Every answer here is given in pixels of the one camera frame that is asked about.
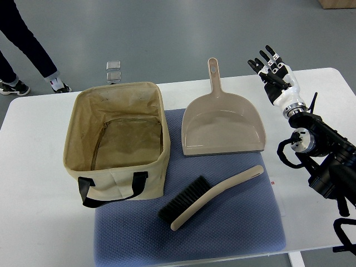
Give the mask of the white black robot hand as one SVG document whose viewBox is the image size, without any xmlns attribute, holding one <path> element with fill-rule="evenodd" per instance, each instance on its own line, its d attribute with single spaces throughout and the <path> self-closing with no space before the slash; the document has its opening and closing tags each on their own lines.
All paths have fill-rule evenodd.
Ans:
<svg viewBox="0 0 356 267">
<path fill-rule="evenodd" d="M 285 118 L 307 111 L 305 101 L 300 97 L 300 86 L 290 66 L 268 45 L 259 53 L 265 61 L 255 58 L 248 60 L 248 65 L 264 83 L 271 104 L 280 108 Z"/>
</svg>

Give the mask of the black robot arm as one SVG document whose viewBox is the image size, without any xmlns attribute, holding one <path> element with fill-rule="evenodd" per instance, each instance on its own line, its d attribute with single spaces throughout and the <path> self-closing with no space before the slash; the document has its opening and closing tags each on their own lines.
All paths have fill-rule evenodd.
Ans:
<svg viewBox="0 0 356 267">
<path fill-rule="evenodd" d="M 310 174 L 309 186 L 324 198 L 337 201 L 341 217 L 333 228 L 341 246 L 333 251 L 354 254 L 355 244 L 342 227 L 355 225 L 348 209 L 349 203 L 355 204 L 355 146 L 313 114 L 313 108 L 307 108 L 298 93 L 284 92 L 274 105 L 294 129 L 291 137 L 279 144 L 279 159 L 291 168 L 305 168 Z"/>
</svg>

